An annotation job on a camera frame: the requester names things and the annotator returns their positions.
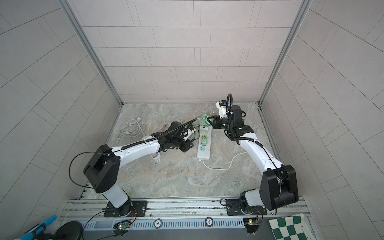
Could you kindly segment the pink charger with cable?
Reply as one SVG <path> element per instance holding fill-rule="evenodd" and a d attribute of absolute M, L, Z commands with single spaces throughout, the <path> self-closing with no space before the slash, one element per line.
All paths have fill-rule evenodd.
<path fill-rule="evenodd" d="M 165 132 L 170 127 L 169 124 L 165 124 L 162 126 L 162 128 L 159 130 L 160 132 Z"/>

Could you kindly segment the long multicolour power strip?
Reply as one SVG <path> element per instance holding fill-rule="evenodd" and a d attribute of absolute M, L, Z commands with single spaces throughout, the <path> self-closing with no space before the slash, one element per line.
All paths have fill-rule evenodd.
<path fill-rule="evenodd" d="M 202 125 L 199 128 L 200 137 L 197 158 L 200 161 L 209 160 L 211 153 L 212 126 Z"/>

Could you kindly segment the green charger with cable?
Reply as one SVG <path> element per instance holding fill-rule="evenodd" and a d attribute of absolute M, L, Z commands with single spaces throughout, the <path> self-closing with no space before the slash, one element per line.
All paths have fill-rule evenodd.
<path fill-rule="evenodd" d="M 206 146 L 206 145 L 207 145 L 207 142 L 208 142 L 208 137 L 207 137 L 207 135 L 203 135 L 203 136 L 201 137 L 201 144 L 202 144 L 202 146 Z"/>

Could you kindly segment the small blue-socket power strip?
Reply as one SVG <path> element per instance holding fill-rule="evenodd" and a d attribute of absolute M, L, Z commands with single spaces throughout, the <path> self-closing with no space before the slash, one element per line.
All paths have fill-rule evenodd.
<path fill-rule="evenodd" d="M 152 158 L 154 161 L 159 162 L 160 159 L 161 159 L 161 155 L 160 155 L 160 153 L 154 153 L 154 154 L 151 154 L 151 158 Z"/>

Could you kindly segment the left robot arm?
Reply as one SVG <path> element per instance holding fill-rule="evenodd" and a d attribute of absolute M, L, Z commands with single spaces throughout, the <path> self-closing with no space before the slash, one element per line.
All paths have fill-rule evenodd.
<path fill-rule="evenodd" d="M 153 133 L 140 141 L 120 147 L 104 144 L 89 153 L 92 157 L 85 165 L 83 174 L 89 183 L 88 188 L 107 199 L 106 217 L 136 215 L 133 201 L 118 183 L 123 168 L 152 154 L 168 150 L 187 152 L 194 146 L 197 134 L 195 121 L 172 122 L 166 130 Z"/>

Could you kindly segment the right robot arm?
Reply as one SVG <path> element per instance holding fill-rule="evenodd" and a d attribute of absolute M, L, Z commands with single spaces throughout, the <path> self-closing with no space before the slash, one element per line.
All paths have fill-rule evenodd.
<path fill-rule="evenodd" d="M 259 207 L 267 210 L 296 203 L 299 200 L 296 171 L 275 158 L 258 140 L 254 130 L 244 124 L 246 113 L 240 106 L 217 102 L 219 114 L 208 117 L 211 126 L 225 130 L 230 141 L 242 147 L 261 171 L 262 180 L 258 189 L 241 193 L 240 209 L 246 215 L 254 214 Z"/>

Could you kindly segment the green white checkerboard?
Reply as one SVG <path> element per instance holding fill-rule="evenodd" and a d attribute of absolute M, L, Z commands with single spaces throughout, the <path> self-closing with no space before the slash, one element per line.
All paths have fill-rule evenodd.
<path fill-rule="evenodd" d="M 275 240 L 314 240 L 304 214 L 269 220 Z"/>

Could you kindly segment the black round stool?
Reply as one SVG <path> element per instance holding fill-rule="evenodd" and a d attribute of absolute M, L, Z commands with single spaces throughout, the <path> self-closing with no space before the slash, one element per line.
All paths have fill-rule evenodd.
<path fill-rule="evenodd" d="M 61 226 L 54 235 L 54 240 L 80 240 L 83 226 L 80 222 L 72 221 Z"/>

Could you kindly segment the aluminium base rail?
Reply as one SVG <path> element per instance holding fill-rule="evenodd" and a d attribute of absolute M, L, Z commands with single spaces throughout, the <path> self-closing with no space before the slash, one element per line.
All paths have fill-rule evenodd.
<path fill-rule="evenodd" d="M 246 229 L 254 230 L 270 219 L 303 215 L 310 216 L 304 198 L 269 211 L 261 206 L 245 214 L 238 200 L 228 198 L 225 206 L 222 197 L 134 199 L 133 212 L 120 217 L 107 200 L 68 201 L 58 216 L 61 224 L 78 221 L 85 231 L 181 230 L 181 229 Z"/>

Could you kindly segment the blue handled tool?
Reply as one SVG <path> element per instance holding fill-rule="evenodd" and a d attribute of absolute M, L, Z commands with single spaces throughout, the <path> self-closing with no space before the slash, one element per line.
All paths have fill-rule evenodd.
<path fill-rule="evenodd" d="M 36 225 L 33 227 L 30 231 L 26 232 L 24 235 L 21 237 L 16 238 L 15 240 L 34 240 L 37 238 L 37 236 L 40 233 L 43 233 L 47 227 L 52 224 L 55 220 L 57 219 L 56 215 L 51 216 L 41 224 Z"/>

